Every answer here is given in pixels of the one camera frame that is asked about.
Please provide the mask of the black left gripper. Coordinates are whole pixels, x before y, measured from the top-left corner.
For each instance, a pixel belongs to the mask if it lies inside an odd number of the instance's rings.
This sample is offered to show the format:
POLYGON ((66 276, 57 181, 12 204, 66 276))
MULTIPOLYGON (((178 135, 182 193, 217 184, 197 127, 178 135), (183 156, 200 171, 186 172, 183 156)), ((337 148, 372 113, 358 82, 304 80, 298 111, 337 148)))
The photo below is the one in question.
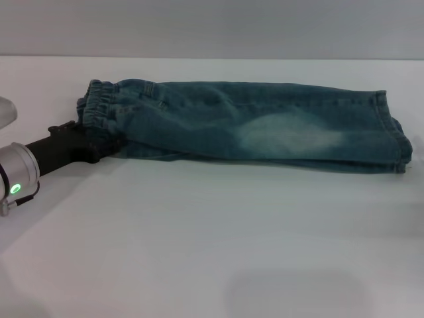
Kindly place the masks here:
POLYGON ((48 128, 50 136, 27 144, 41 176, 74 162, 95 164, 99 156, 118 154, 127 144, 122 135, 107 131, 85 131, 75 121, 48 128))

